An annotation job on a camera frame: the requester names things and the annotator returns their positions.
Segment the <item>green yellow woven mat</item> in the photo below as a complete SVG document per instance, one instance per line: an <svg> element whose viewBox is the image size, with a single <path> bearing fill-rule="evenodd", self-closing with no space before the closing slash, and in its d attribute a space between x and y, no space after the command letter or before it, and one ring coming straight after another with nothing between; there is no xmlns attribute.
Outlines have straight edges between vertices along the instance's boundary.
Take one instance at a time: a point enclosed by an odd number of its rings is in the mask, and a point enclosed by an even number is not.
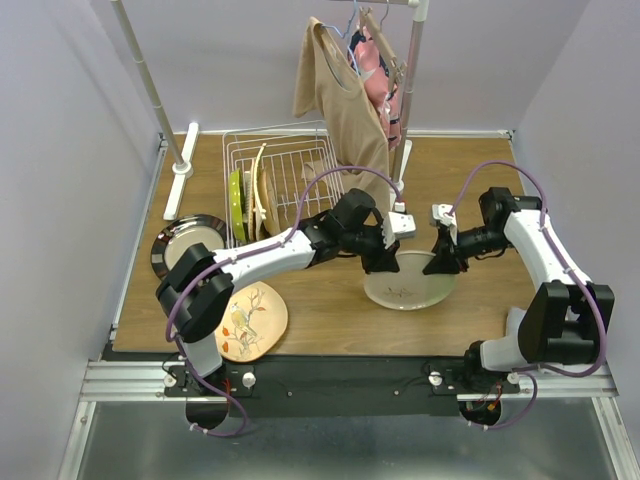
<svg viewBox="0 0 640 480"><path fill-rule="evenodd" d="M251 166L251 191L252 191L252 207L251 207L251 219L253 221L252 233L255 240L262 240L264 234L262 233L262 227L266 221L266 209L264 201L261 198L260 193L260 179L262 172L262 157L267 144L262 143L256 157L254 158Z"/></svg>

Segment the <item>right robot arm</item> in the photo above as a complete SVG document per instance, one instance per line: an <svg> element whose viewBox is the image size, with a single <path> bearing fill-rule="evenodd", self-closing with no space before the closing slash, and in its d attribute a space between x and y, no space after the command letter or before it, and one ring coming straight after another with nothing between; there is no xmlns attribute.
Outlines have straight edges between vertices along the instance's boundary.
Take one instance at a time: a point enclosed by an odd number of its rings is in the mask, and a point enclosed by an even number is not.
<svg viewBox="0 0 640 480"><path fill-rule="evenodd" d="M462 384L480 392L497 373L542 367L570 375L573 365L599 367L615 301L612 289L594 283L570 258L541 198L491 187L479 207L482 226L461 231L450 205L432 206L437 240L424 274L457 275L468 270L471 259L497 258L514 249L535 295L527 308L510 309L502 338L470 345L459 370Z"/></svg>

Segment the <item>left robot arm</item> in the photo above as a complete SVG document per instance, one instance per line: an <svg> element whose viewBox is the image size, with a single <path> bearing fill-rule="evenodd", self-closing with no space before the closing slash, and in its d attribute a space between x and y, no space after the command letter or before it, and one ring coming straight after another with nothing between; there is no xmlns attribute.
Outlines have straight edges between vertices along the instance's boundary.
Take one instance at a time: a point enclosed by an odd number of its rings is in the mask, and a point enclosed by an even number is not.
<svg viewBox="0 0 640 480"><path fill-rule="evenodd" d="M201 395L214 393L223 360L214 331L230 310L234 293L281 273L304 270L351 254L365 273L399 271L400 242L392 215L353 188L336 205L266 240L234 249L187 249L161 281L156 298L168 317L166 333L190 368L187 382Z"/></svg>

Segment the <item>orange woven bamboo tray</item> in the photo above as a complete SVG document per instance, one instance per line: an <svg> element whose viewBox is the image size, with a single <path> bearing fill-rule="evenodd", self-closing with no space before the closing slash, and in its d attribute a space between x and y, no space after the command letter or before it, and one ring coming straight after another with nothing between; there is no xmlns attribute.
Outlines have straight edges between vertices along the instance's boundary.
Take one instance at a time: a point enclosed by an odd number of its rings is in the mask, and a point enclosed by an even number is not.
<svg viewBox="0 0 640 480"><path fill-rule="evenodd" d="M246 230L246 238L248 243L255 241L254 212L253 212L253 189L251 172L243 172L243 222Z"/></svg>

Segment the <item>white leaf pattern plate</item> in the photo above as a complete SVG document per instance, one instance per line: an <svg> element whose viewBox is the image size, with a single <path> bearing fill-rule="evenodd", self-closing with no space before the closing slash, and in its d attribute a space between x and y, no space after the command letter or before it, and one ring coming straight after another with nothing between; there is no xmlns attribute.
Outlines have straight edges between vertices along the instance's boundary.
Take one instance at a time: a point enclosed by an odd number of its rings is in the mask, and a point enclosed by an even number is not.
<svg viewBox="0 0 640 480"><path fill-rule="evenodd" d="M419 310L436 305L454 290L456 276L424 275L423 269L434 257L430 252L419 250L397 253L400 270L366 275L365 294L374 303L392 310Z"/></svg>

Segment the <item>green polka dot plate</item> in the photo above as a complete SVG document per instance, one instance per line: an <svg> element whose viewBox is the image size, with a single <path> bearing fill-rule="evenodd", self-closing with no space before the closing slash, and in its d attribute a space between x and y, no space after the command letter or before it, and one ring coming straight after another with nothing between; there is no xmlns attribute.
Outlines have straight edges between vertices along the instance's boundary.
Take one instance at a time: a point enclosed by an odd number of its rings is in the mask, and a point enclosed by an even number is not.
<svg viewBox="0 0 640 480"><path fill-rule="evenodd" d="M245 206L243 189L243 174L240 169L236 169L229 175L228 197L232 232L236 241L239 243L247 242L243 217Z"/></svg>

